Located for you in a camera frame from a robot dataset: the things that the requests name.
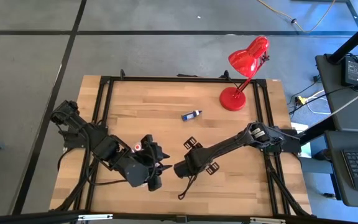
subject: black desk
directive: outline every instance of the black desk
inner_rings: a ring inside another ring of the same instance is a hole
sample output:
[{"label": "black desk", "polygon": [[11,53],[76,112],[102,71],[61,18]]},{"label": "black desk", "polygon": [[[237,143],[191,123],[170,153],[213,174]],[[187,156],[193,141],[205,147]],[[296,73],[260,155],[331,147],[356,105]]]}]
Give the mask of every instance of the black desk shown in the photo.
[{"label": "black desk", "polygon": [[341,151],[358,148],[358,133],[343,131],[326,131],[325,138],[331,151],[334,173],[342,201],[345,205],[358,207],[358,191],[352,188],[352,182],[346,169]]},{"label": "black desk", "polygon": [[[341,65],[331,65],[324,55],[316,56],[317,69],[326,93],[342,88]],[[341,90],[327,96],[331,112],[338,110],[347,102],[358,96],[358,92],[351,89]],[[358,132],[358,99],[340,112],[320,121],[302,133],[301,144],[305,144],[322,135],[326,130]]]}]

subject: marker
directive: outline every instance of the marker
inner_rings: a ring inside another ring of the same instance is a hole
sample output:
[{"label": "marker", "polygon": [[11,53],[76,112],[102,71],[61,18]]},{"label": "marker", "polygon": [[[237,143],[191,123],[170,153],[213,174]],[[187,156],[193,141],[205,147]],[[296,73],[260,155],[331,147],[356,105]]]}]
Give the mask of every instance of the marker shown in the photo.
[{"label": "marker", "polygon": [[181,119],[182,119],[183,121],[187,121],[187,120],[193,119],[193,118],[197,117],[198,115],[200,115],[201,112],[203,112],[203,111],[200,111],[200,110],[192,111],[192,112],[190,112],[190,113],[188,113],[188,114],[182,115],[182,116],[181,116]]}]

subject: small black clip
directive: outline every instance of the small black clip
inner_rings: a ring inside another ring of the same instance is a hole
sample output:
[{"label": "small black clip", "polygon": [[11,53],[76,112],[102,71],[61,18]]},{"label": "small black clip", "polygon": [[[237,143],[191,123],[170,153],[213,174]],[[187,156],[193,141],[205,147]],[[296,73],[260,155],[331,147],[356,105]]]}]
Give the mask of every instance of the small black clip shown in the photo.
[{"label": "small black clip", "polygon": [[218,171],[219,168],[220,168],[219,165],[216,162],[214,162],[206,168],[206,172],[209,175],[212,175],[212,174],[216,173],[216,171]]},{"label": "small black clip", "polygon": [[183,143],[183,145],[185,146],[185,148],[187,150],[203,147],[199,142],[197,142],[197,140],[193,136],[190,137],[187,141],[185,141],[185,143]]}]

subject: yellow cable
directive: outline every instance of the yellow cable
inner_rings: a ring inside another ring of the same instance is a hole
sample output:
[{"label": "yellow cable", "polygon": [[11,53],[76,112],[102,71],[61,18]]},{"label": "yellow cable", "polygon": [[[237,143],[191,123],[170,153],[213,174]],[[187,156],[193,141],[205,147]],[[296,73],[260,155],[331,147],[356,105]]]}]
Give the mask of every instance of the yellow cable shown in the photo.
[{"label": "yellow cable", "polygon": [[[320,25],[320,22],[327,16],[327,13],[329,12],[329,10],[332,8],[332,6],[334,5],[336,0],[333,0],[333,2],[331,3],[331,5],[329,6],[329,8],[327,9],[326,13],[324,13],[324,15],[322,16],[322,18],[317,22],[316,25],[314,25],[314,27],[309,30],[309,31],[305,31],[302,29],[301,25],[298,24],[297,21],[295,21],[295,24],[299,27],[300,30],[302,30],[302,32],[305,32],[305,33],[309,33],[313,30],[315,30],[319,25]],[[280,12],[280,11],[277,11],[275,10],[274,8],[272,8],[271,6],[269,6],[268,4],[264,3],[262,0],[258,0],[258,2],[260,2],[261,4],[263,4],[264,6],[266,6],[267,8],[269,8],[271,11],[277,13],[277,14],[280,14],[280,15],[283,15],[289,19],[294,20],[294,18],[292,18],[291,16],[289,16],[288,14],[285,14],[284,12]]]}]

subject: power adapter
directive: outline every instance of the power adapter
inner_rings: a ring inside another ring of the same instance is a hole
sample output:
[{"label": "power adapter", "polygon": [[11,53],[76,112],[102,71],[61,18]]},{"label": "power adapter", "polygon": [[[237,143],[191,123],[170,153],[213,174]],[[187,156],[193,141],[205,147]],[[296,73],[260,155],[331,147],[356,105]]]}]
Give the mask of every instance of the power adapter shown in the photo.
[{"label": "power adapter", "polygon": [[358,90],[358,61],[353,57],[344,57],[342,60],[342,86],[351,86]]}]

